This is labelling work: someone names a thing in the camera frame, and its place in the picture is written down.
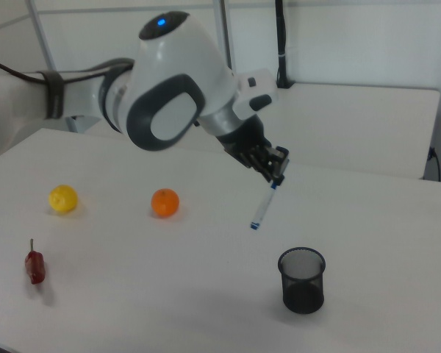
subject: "white desk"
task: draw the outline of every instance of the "white desk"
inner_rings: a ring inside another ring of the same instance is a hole
[[[295,84],[259,117],[266,138],[295,163],[419,179],[439,100],[435,90]],[[87,133],[124,138],[105,121]],[[201,127],[178,146],[222,151]]]
[[[441,183],[291,164],[259,231],[261,176],[224,154],[41,130],[0,156],[0,344],[35,352],[439,352]],[[81,203],[54,215],[48,192]],[[149,212],[173,188],[181,209]],[[24,272],[30,238],[47,277]],[[325,304],[282,304],[279,255],[326,258]]]

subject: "lemon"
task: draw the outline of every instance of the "lemon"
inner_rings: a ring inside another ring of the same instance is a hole
[[[58,212],[68,212],[75,208],[79,197],[68,185],[59,185],[49,194],[49,204]]]

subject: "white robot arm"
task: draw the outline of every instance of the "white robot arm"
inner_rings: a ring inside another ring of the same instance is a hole
[[[256,115],[277,98],[270,73],[233,73],[202,25],[188,13],[173,11],[153,18],[139,38],[134,62],[119,59],[87,71],[43,72],[32,75],[36,82],[7,76],[10,82],[4,84],[0,76],[1,100],[6,93],[10,101],[20,102],[16,111],[21,111],[21,118],[15,121],[26,120],[28,111],[35,118],[42,114],[104,118],[150,151],[172,146],[199,123],[243,165],[280,185],[288,151],[271,147]],[[18,86],[28,88],[26,99],[20,98],[21,90],[9,89]]]

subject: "wall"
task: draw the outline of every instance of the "wall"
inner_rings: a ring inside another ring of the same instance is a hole
[[[441,1],[287,1],[287,66],[299,82],[436,88],[441,92]],[[234,68],[276,75],[274,1],[229,0]],[[441,161],[441,101],[433,146]],[[436,165],[427,165],[436,179]]]
[[[24,0],[0,0],[0,63],[18,71],[46,69],[46,59]],[[43,121],[24,127],[12,145],[41,128],[67,130],[65,121]]]

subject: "marker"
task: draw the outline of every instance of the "marker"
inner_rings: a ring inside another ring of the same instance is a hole
[[[271,199],[273,198],[274,191],[276,190],[276,183],[273,182],[271,184],[270,190],[265,195],[263,201],[258,206],[257,213],[255,213],[255,216],[253,218],[253,221],[250,223],[250,228],[257,230],[259,228],[259,225],[262,223],[263,218],[265,217],[266,210],[268,209],[268,206],[271,203]]]

